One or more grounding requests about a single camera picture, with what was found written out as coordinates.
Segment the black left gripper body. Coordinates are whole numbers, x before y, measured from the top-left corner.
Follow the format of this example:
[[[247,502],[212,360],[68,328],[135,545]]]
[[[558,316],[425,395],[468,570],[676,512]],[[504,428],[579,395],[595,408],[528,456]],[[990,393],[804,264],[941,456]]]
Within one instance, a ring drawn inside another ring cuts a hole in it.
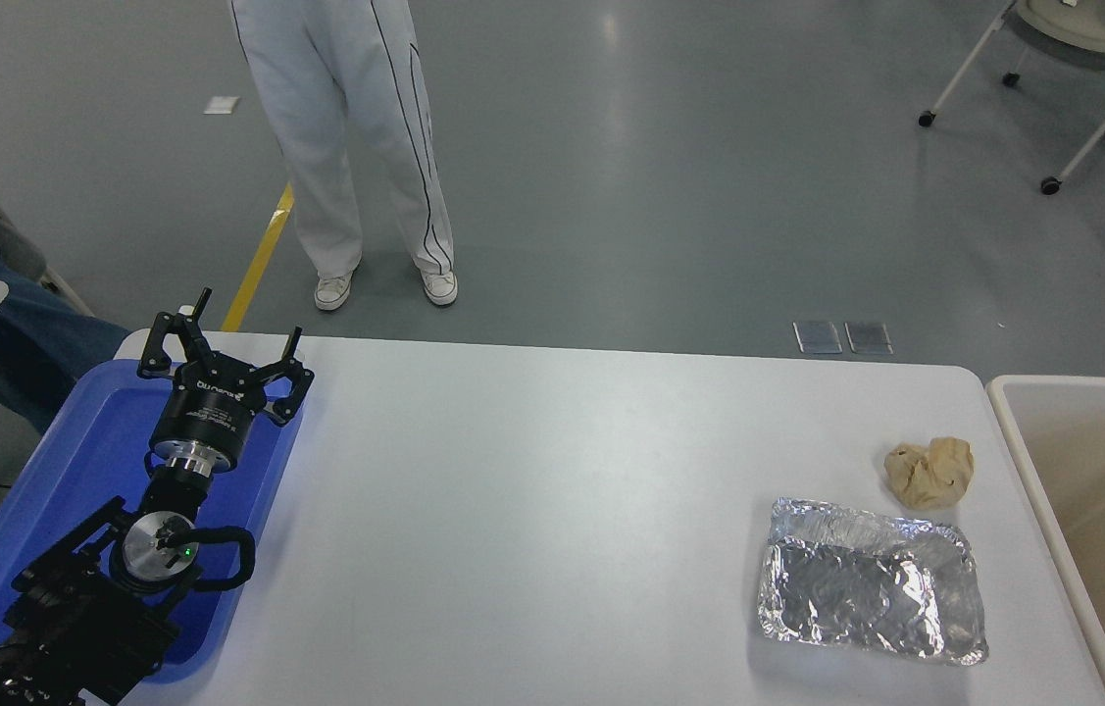
[[[185,363],[173,370],[170,401],[150,434],[150,450],[170,459],[173,450],[211,447],[236,464],[267,397],[248,363]]]

